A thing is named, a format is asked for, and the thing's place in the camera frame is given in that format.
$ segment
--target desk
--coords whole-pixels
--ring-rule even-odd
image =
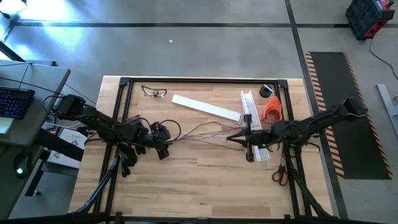
[[[113,113],[119,80],[120,77],[103,78],[97,109],[108,116]],[[295,119],[310,116],[303,81],[288,79],[288,83]],[[168,93],[162,99],[151,98],[143,94],[141,85],[166,88]],[[134,82],[129,116],[140,114],[150,122],[174,119],[181,124],[182,133],[185,133],[200,123],[220,118],[172,104],[173,94],[242,113],[240,91],[252,90],[257,110],[261,112],[270,98],[259,96],[260,86]],[[175,125],[165,125],[172,136],[177,134]],[[202,129],[205,132],[220,130],[218,125]],[[215,138],[213,141],[239,148],[237,144],[227,143],[224,139]],[[186,218],[283,218],[285,214],[292,215],[289,186],[281,187],[271,179],[279,166],[281,151],[271,153],[269,161],[260,163],[246,162],[243,151],[203,142],[177,141],[169,147],[169,151],[170,157],[160,161],[153,149],[147,150],[146,155],[138,157],[137,164],[130,168],[132,174],[126,178],[121,177],[119,169],[112,214],[123,212],[123,216]],[[80,207],[97,186],[104,152],[105,143],[91,142],[87,145],[70,210]],[[303,147],[302,160],[308,188],[323,208],[331,213],[318,149]],[[101,211],[105,208],[107,192],[105,189]],[[301,194],[298,195],[300,212],[303,213]]]
[[[0,77],[21,81],[28,64],[0,60],[0,65],[12,64],[20,65],[0,67]],[[69,74],[70,70],[66,68],[32,64],[27,69],[23,82],[60,92]],[[0,85],[18,87],[19,83],[0,79]],[[42,108],[41,101],[44,97],[53,94],[47,90],[25,84],[22,84],[21,88],[35,90],[36,92],[24,119],[14,120],[8,133],[0,135],[1,153],[5,150],[5,145],[11,145],[0,158],[0,220],[8,217],[27,181],[27,179],[18,179],[14,174],[13,161],[15,156],[22,150],[29,150],[33,152],[33,166],[39,159],[42,147],[32,146],[32,143],[47,117],[47,113]],[[54,98],[46,102],[45,106],[48,110],[53,106],[54,102]]]

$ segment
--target orange object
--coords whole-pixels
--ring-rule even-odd
[[[261,121],[279,121],[282,119],[282,105],[278,97],[274,96],[261,115]]]

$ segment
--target black floor mat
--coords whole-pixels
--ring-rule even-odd
[[[364,104],[348,57],[339,52],[307,52],[305,58],[319,110],[336,105],[346,96]],[[327,146],[338,176],[345,179],[392,179],[376,129],[368,117],[344,121],[326,130]]]

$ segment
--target gray floor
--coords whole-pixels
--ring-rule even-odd
[[[299,24],[346,23],[348,0],[290,0]],[[289,23],[281,0],[30,0],[21,19],[73,22]],[[398,23],[396,17],[391,23]],[[302,28],[304,51],[346,52],[393,174],[398,175],[398,138],[375,84],[398,95],[389,67],[358,42],[349,29]],[[398,66],[397,28],[385,28],[375,53]],[[96,100],[103,75],[302,78],[290,28],[254,27],[26,27],[15,26],[6,44],[21,57],[56,60],[72,70],[68,84]],[[65,87],[64,92],[72,93]],[[11,217],[65,213],[75,179],[46,174],[44,194],[21,196]],[[341,180],[350,219],[396,223],[398,180]]]

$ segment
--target orange-handled scissors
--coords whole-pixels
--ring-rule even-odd
[[[280,165],[278,170],[272,175],[272,180],[279,182],[279,185],[285,186],[288,182],[284,152],[280,156]]]

